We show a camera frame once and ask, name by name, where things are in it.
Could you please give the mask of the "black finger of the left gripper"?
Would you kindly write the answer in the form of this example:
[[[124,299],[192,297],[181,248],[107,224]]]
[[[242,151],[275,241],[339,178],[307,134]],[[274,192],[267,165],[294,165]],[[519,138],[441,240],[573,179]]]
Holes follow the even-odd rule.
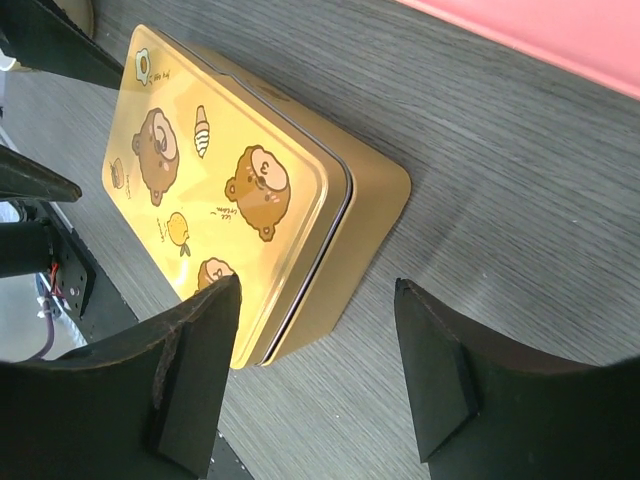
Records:
[[[1,70],[48,72],[118,89],[123,66],[52,0],[1,0]]]

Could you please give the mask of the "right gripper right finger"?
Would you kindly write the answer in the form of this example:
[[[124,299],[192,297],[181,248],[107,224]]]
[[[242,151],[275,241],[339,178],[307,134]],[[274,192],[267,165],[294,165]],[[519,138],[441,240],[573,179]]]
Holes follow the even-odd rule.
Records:
[[[515,341],[415,282],[395,323],[419,458],[434,479],[635,479],[639,361],[593,366]]]

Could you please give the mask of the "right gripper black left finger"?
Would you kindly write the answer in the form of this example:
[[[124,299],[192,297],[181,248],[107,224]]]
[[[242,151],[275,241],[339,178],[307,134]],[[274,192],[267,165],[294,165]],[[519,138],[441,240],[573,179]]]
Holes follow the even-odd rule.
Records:
[[[238,330],[226,276],[51,360],[1,366],[5,479],[203,479]]]

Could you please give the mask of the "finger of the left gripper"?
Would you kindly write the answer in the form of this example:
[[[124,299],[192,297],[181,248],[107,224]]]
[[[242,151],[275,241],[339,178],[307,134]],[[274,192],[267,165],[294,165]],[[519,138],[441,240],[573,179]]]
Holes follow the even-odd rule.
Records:
[[[76,202],[81,197],[77,184],[4,145],[1,146],[0,175],[2,201]]]

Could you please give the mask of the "silver tin lid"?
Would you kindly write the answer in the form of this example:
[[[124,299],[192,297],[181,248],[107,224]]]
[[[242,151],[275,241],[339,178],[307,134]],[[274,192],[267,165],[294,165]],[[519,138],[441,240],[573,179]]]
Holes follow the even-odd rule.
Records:
[[[238,276],[236,368],[274,360],[353,193],[346,163],[282,94],[145,25],[131,35],[103,184],[179,297]]]

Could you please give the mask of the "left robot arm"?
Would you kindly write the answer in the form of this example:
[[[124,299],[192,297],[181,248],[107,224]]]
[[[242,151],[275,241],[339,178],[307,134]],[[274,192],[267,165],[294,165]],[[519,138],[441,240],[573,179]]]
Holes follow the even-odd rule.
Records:
[[[3,1],[2,66],[11,71],[45,72],[116,89],[123,66],[93,39],[90,1]],[[1,147],[1,200],[73,203],[81,188],[38,162]],[[55,231],[37,219],[1,224],[1,276],[44,272],[54,262]]]

